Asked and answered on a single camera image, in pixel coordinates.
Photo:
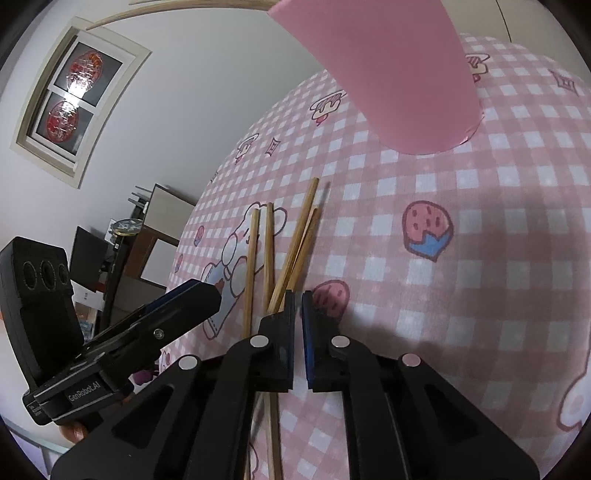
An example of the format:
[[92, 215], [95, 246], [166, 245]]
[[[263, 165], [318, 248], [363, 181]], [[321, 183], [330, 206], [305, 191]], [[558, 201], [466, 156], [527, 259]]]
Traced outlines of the person's left hand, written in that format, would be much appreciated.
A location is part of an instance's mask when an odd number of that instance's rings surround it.
[[87, 429], [80, 423], [70, 423], [66, 425], [60, 425], [59, 431], [61, 435], [73, 444], [77, 444], [88, 435]]

